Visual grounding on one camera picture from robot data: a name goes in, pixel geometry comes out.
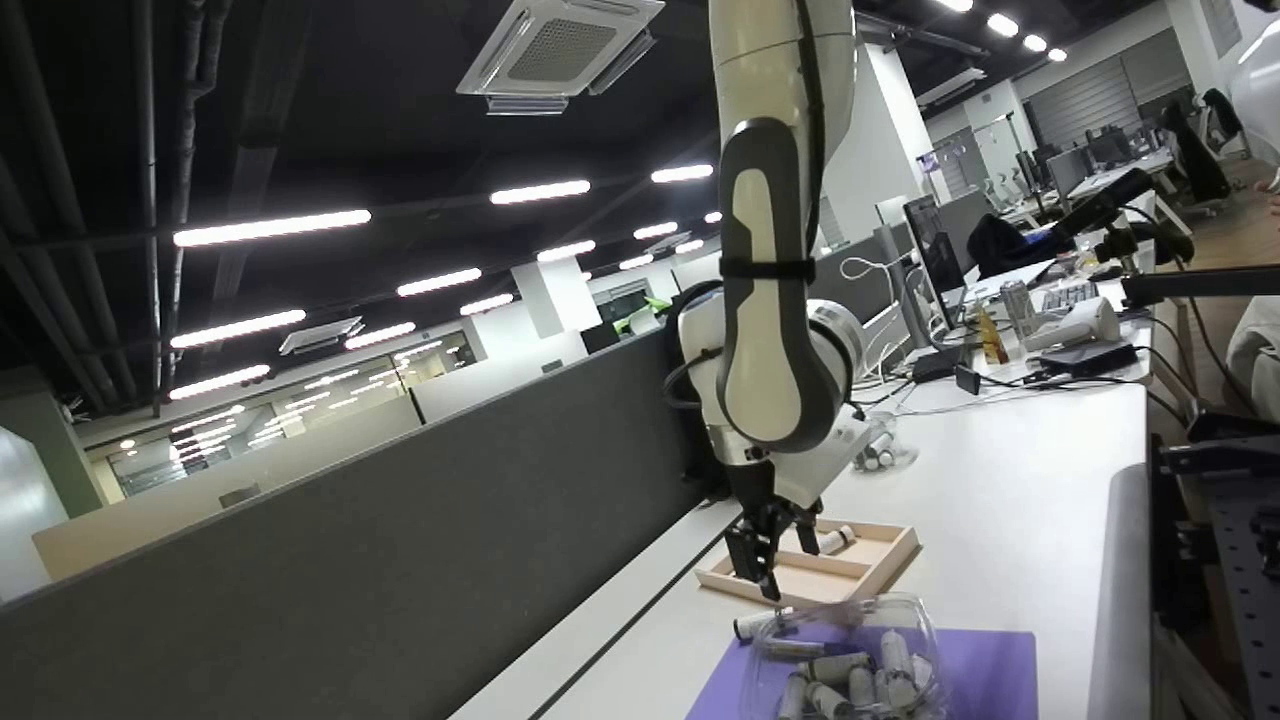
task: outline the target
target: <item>fluorescent light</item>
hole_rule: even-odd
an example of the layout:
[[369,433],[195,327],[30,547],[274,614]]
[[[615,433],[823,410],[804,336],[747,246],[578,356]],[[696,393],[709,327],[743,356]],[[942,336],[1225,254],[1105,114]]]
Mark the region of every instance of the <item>fluorescent light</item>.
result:
[[410,356],[426,356],[426,351],[434,351],[434,349],[438,349],[438,339],[418,342],[418,349],[409,349],[409,351],[394,351],[394,362],[403,362],[403,361],[410,361]]
[[596,251],[596,240],[577,240],[577,242],[544,246],[544,251],[537,251],[537,259],[540,259],[540,263],[557,263],[557,259],[589,254],[589,251]]
[[511,300],[515,300],[511,292],[485,294],[485,300],[476,300],[476,304],[463,304],[461,314],[478,314],[478,310],[505,309],[505,304],[511,304]]
[[409,333],[414,333],[414,325],[388,325],[388,327],[377,327],[377,333],[347,336],[347,349],[383,342],[383,339],[394,339],[394,336],[409,336]]
[[235,318],[235,325],[215,325],[215,327],[171,336],[171,349],[220,342],[220,339],[233,339],[233,336],[256,336],[256,333],[288,327],[288,325],[298,325],[298,318],[309,318],[305,309],[267,310],[267,314],[251,314],[251,318]]
[[627,267],[643,267],[650,263],[650,254],[631,254],[631,259],[619,259],[615,267],[627,270]]
[[355,228],[369,220],[371,220],[369,206],[347,206],[347,210],[274,214],[274,220],[251,220],[251,224],[207,224],[207,228],[171,230],[171,242],[176,246],[251,242],[251,240],[272,240],[272,235]]
[[692,183],[709,179],[714,167],[711,162],[677,162],[677,167],[657,167],[647,179],[650,183]]
[[971,0],[935,0],[935,5],[954,12],[954,14],[971,12]]
[[361,368],[335,370],[335,376],[318,376],[315,383],[305,383],[305,386],[327,386],[327,383],[339,383],[339,378],[353,378],[353,376],[361,376]]
[[478,267],[422,275],[422,279],[401,282],[394,294],[422,294],[422,292],[438,292],[438,289],[457,289],[457,282],[476,282],[478,275],[485,275]]
[[990,14],[989,14],[989,26],[990,26],[997,36],[1016,36],[1016,31],[1019,31],[1016,18],[1003,14],[1003,12],[990,12]]
[[1269,24],[1269,26],[1241,52],[1234,63],[1243,67],[1270,36],[1280,36],[1280,18]]
[[207,376],[199,383],[181,383],[181,386],[168,393],[168,399],[207,394],[207,393],[220,393],[220,386],[233,386],[233,383],[247,383],[247,378],[261,378],[261,376],[272,376],[272,362],[247,362],[247,368],[235,368],[235,370],[223,370],[223,376]]
[[664,220],[664,224],[643,224],[631,235],[635,240],[658,240],[658,235],[671,235],[677,228],[679,228],[677,220]]
[[589,179],[560,179],[560,183],[523,183],[523,189],[500,189],[489,197],[489,203],[544,203],[565,197],[589,197]]
[[223,410],[212,410],[212,416],[199,416],[199,419],[188,419],[188,424],[171,424],[168,433],[215,424],[215,419],[227,419],[227,416],[239,416],[239,410],[245,410],[245,404],[233,404],[233,406],[223,406]]
[[309,410],[309,406],[322,404],[327,394],[332,393],[315,393],[315,394],[292,399],[292,404],[285,404],[285,410]]

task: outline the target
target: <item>robotic arm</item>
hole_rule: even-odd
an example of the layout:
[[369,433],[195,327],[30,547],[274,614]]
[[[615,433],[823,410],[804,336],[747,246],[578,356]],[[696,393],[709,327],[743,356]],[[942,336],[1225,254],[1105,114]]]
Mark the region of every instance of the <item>robotic arm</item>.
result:
[[779,533],[797,524],[814,553],[820,491],[848,463],[848,453],[834,469],[797,456],[839,434],[861,351],[854,314],[806,300],[820,179],[853,107],[853,12],[844,0],[711,0],[711,60],[725,289],[677,327],[699,419],[743,504],[732,563],[779,599]]

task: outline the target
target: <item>black partition wall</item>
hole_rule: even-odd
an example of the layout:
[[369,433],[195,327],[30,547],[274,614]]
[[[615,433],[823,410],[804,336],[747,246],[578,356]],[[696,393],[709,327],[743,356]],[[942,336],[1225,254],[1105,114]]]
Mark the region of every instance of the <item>black partition wall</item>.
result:
[[696,504],[658,336],[0,607],[2,720],[449,716]]

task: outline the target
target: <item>white workbench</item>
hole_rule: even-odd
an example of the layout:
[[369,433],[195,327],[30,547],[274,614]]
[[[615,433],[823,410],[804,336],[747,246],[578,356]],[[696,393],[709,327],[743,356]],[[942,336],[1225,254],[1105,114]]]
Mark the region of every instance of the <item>white workbench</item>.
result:
[[[883,406],[916,463],[844,472],[823,516],[910,524],[923,553],[890,592],[920,595],[935,627],[1036,631],[1042,720],[1148,716],[1142,383],[964,394],[935,378]],[[732,516],[732,504],[688,511],[457,716],[532,716],[565,685],[557,720],[685,716],[732,638],[727,620],[761,613],[685,573]]]

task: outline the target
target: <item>wooden tray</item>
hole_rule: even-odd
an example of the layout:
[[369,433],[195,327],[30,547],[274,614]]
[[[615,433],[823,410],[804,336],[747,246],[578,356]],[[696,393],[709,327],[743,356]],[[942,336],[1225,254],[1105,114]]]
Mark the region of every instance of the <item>wooden tray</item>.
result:
[[[920,553],[916,527],[890,527],[890,524],[814,521],[814,538],[823,547],[820,555],[801,553],[797,533],[779,538],[770,573],[785,592],[785,604],[792,607],[873,599],[887,592],[887,583]],[[769,604],[750,578],[732,575],[727,553],[696,567],[696,578],[709,592]]]

